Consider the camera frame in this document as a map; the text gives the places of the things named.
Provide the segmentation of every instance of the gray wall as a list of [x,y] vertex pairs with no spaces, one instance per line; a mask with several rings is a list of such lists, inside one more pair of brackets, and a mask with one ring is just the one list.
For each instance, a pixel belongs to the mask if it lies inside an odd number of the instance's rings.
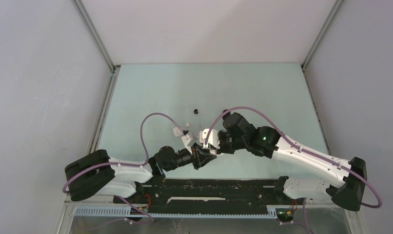
[[70,0],[0,0],[0,233],[52,233],[109,71]]
[[393,233],[393,0],[347,0],[306,74],[332,154],[365,159],[382,195],[370,233]]

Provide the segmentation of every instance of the light blue table surface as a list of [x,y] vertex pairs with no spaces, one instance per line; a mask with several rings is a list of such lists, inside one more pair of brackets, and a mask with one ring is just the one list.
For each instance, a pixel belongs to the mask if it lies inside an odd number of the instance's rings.
[[[141,161],[145,153],[139,127],[145,116],[162,112],[195,135],[224,109],[250,106],[262,111],[295,140],[327,153],[309,91],[299,64],[144,64],[123,65],[116,82],[99,149],[123,160]],[[247,110],[238,111],[254,126],[269,125]],[[184,146],[173,134],[174,125],[152,116],[144,125],[150,156],[165,145]],[[222,128],[222,121],[216,126]],[[205,167],[192,165],[166,173],[170,178],[316,177],[285,162],[257,157],[245,150],[223,155]]]

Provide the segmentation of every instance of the aluminum frame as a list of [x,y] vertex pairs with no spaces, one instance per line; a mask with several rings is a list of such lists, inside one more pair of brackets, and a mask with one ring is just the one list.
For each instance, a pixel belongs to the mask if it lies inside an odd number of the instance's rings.
[[[109,66],[110,71],[112,72],[111,77],[108,82],[108,85],[107,85],[107,88],[106,88],[103,102],[101,104],[101,109],[100,109],[98,120],[97,120],[97,123],[95,126],[95,130],[93,132],[93,135],[92,135],[92,138],[90,141],[90,146],[89,146],[89,149],[87,152],[89,154],[97,149],[98,143],[100,141],[102,128],[103,128],[103,125],[106,120],[107,112],[109,110],[110,101],[112,99],[113,91],[115,89],[116,81],[117,81],[118,74],[120,71],[120,66],[116,67],[113,64],[112,60],[110,59],[110,56],[109,56],[108,52],[106,51],[106,48],[105,48],[103,42],[101,41],[100,36],[98,35],[98,32],[97,32],[96,28],[94,27],[92,20],[89,17],[89,15],[88,15],[88,13],[82,3],[82,0],[72,0],[72,2],[74,3],[75,8],[77,9],[78,13],[80,14],[80,17],[81,17],[82,21],[84,22],[86,28],[88,29],[90,35],[92,36],[92,40],[97,45],[101,55],[105,59],[107,65]],[[311,59],[313,58],[317,48],[319,47],[321,40],[324,38],[325,34],[328,32],[328,29],[329,29],[331,23],[333,22],[333,19],[335,18],[335,16],[339,12],[339,9],[340,9],[341,5],[343,4],[343,2],[344,2],[344,0],[337,0],[335,2],[335,4],[333,5],[333,8],[330,11],[330,14],[328,15],[326,21],[324,22],[317,38],[315,39],[304,62],[301,65],[303,68],[303,71],[304,71],[304,78],[306,80],[307,88],[309,90],[310,97],[311,97],[313,105],[314,105],[314,110],[316,112],[317,119],[319,121],[320,129],[322,131],[322,135],[325,140],[326,147],[327,147],[327,150],[329,153],[330,153],[330,149],[329,149],[328,143],[326,141],[326,135],[324,134],[323,128],[321,126],[321,121],[320,121],[318,111],[315,108],[314,98],[313,98],[312,92],[310,90],[305,71],[307,70],[307,67],[308,67]],[[74,218],[74,212],[76,211],[76,208],[81,204],[83,204],[83,205],[101,205],[101,206],[103,206],[103,205],[105,205],[105,206],[124,206],[124,204],[113,204],[112,201],[113,201],[113,196],[94,196],[94,197],[87,199],[83,202],[75,203],[75,202],[70,201],[70,196],[67,196],[65,199],[65,202],[63,204],[62,211],[59,216],[59,220],[57,223],[57,228],[56,228],[55,233],[56,234],[70,233],[73,218]],[[269,208],[289,208],[289,207],[290,206],[275,206],[275,205],[269,206]],[[322,208],[322,207],[330,208],[330,207],[336,207],[336,206],[333,203],[331,203],[330,201],[328,201],[327,203],[318,203],[318,204],[317,203],[314,204],[311,201],[311,204],[308,204],[308,208]],[[345,214],[346,214],[348,224],[349,224],[352,234],[367,234],[368,233],[361,212],[351,212],[351,211],[345,210]]]

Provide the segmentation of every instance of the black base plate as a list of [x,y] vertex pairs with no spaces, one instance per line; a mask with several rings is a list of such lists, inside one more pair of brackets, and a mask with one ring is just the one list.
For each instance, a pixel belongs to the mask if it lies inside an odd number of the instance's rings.
[[[164,179],[161,183],[143,184],[143,194],[152,203],[148,209],[157,214],[263,215],[267,205],[281,204],[273,188],[275,179]],[[224,200],[174,200],[172,197],[221,197]],[[133,203],[147,204],[148,198],[135,194]],[[114,203],[123,203],[114,197]]]

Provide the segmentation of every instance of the white bracket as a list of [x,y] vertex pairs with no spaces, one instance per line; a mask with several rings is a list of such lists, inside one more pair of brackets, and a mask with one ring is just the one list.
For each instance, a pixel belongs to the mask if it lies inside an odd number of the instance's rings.
[[210,145],[215,149],[219,149],[218,131],[213,129],[208,137],[208,144],[205,144],[209,128],[199,132],[199,142],[202,143],[203,149],[211,149]]
[[119,195],[129,197],[136,192],[135,181],[145,183],[152,178],[152,168],[149,164],[141,167],[122,166],[121,163],[132,163],[111,157],[109,162],[117,162],[118,165],[110,167],[115,171],[115,178],[101,188],[96,195]]
[[349,173],[347,171],[340,170],[339,168],[337,168],[337,166],[329,162],[311,156],[305,153],[304,150],[318,153],[319,155],[322,155],[327,159],[330,159],[332,161],[342,164],[347,168],[350,168],[351,166],[348,164],[349,161],[347,159],[326,155],[309,147],[303,146],[295,140],[292,140],[292,142],[295,142],[295,144],[300,147],[302,151],[297,150],[296,148],[292,147],[288,142],[286,142],[286,140],[280,138],[276,145],[278,147],[278,150],[274,151],[272,160],[281,160],[297,165],[299,167],[303,167],[308,171],[318,175],[319,177],[324,178],[336,188],[340,188],[345,183],[343,181],[343,178],[349,176]]
[[298,199],[302,197],[316,200],[328,200],[331,197],[326,193],[330,183],[325,179],[296,179],[289,178],[284,184],[284,194],[289,198]]
[[195,138],[192,136],[191,132],[188,132],[188,134],[183,135],[181,137],[181,140],[185,146],[185,148],[192,153],[191,147],[195,144],[196,140]]

